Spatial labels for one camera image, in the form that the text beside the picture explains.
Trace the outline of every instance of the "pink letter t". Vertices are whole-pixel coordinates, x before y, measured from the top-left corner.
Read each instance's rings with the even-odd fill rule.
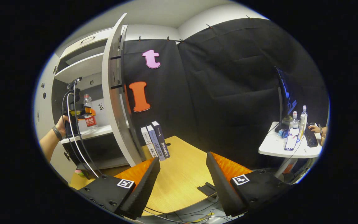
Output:
[[[148,50],[146,52],[144,52],[142,54],[143,57],[146,57],[146,65],[149,68],[158,68],[161,63],[160,62],[155,62],[155,58],[154,57],[158,57],[159,54],[158,53],[154,53],[154,50]]]

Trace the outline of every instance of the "black watch strap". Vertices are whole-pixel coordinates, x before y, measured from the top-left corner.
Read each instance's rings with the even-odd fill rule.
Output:
[[[54,130],[56,137],[59,139],[59,141],[61,141],[63,139],[63,137],[60,134],[60,132],[58,131],[58,129],[56,128],[56,126],[54,126],[52,129]]]

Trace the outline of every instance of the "small white table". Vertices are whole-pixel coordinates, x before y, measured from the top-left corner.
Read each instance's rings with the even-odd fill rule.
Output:
[[[269,130],[271,130],[277,124],[278,122],[273,122]],[[277,133],[272,130],[264,138],[262,144],[259,147],[258,152],[260,154],[268,156],[289,158],[284,159],[280,168],[274,175],[278,178],[289,164],[295,165],[298,159],[310,159],[318,157],[320,155],[322,149],[320,144],[321,136],[320,133],[315,133],[314,135],[316,136],[318,146],[310,148],[309,146],[307,146],[307,140],[305,136],[303,136],[302,139],[296,143],[294,150],[287,151],[284,150],[285,144],[287,143],[287,138],[281,138],[281,136],[277,136]]]

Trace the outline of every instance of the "black curtain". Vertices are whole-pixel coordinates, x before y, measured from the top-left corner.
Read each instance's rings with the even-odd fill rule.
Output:
[[[159,53],[157,69],[142,53]],[[322,76],[304,48],[286,31],[263,19],[237,19],[206,28],[176,45],[167,40],[126,41],[125,84],[144,81],[151,108],[135,113],[137,136],[156,120],[165,137],[176,135],[249,169],[278,166],[282,159],[258,153],[271,123],[279,121],[274,66],[294,81],[296,111],[307,105],[308,121],[327,122],[328,95]]]
[[[178,48],[200,149],[250,169],[271,165],[267,164],[270,156],[258,154],[258,148],[271,123],[279,120],[274,66],[296,83],[295,110],[307,105],[308,120],[325,125],[328,96],[321,74],[303,47],[273,22],[226,21],[192,35]]]
[[[147,67],[145,57],[142,57],[144,52],[151,49],[159,53],[159,57],[155,57],[155,61],[161,63],[157,69]],[[145,145],[140,128],[157,121],[162,126],[165,138],[177,136],[197,146],[198,137],[189,87],[175,42],[125,41],[123,58],[122,75],[128,93],[132,121],[140,143]],[[134,112],[135,101],[128,85],[140,81],[147,83],[145,96],[151,107],[146,111]]]

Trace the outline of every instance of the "keyboard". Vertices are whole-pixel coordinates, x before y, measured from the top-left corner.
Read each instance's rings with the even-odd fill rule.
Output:
[[[316,136],[314,135],[314,132],[312,132],[311,130],[308,129],[308,126],[306,127],[306,130],[305,130],[305,138],[307,140],[307,146],[309,147],[316,147],[318,146],[319,144],[317,143],[317,139],[316,139]]]

